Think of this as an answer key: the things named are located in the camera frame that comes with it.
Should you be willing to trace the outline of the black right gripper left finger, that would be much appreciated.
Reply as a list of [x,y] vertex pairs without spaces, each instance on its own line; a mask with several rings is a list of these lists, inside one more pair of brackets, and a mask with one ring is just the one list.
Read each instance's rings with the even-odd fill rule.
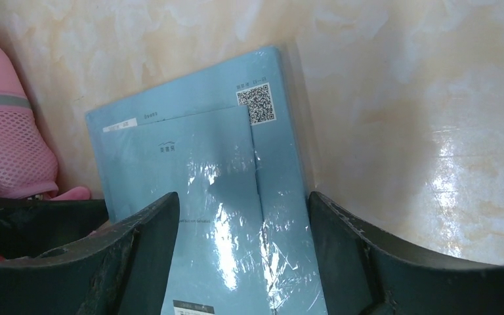
[[0,262],[0,314],[159,314],[179,227],[171,192],[36,257]]

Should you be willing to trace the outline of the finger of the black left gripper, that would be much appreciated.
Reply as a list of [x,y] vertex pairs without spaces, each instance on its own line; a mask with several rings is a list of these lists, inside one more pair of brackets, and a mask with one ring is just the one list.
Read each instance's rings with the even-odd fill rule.
[[107,220],[102,199],[0,198],[0,256],[6,259],[36,257],[88,236]]

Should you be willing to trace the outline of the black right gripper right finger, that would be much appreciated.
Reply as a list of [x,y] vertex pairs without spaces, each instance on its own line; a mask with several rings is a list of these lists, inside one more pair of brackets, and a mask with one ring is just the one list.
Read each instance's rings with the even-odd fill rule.
[[504,265],[415,245],[320,192],[308,212],[330,314],[504,314]]

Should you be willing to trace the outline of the pink student backpack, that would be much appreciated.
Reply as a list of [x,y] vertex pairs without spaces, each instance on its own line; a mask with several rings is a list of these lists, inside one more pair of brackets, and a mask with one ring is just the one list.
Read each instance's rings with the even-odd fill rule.
[[0,48],[0,198],[90,200],[91,194],[83,186],[59,194],[57,173],[57,158],[35,124],[12,62]]

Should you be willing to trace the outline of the light blue notebook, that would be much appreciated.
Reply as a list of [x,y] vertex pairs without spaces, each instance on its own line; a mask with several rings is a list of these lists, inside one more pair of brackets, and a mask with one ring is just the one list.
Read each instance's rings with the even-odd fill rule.
[[85,120],[113,222],[178,194],[162,314],[327,313],[276,47]]

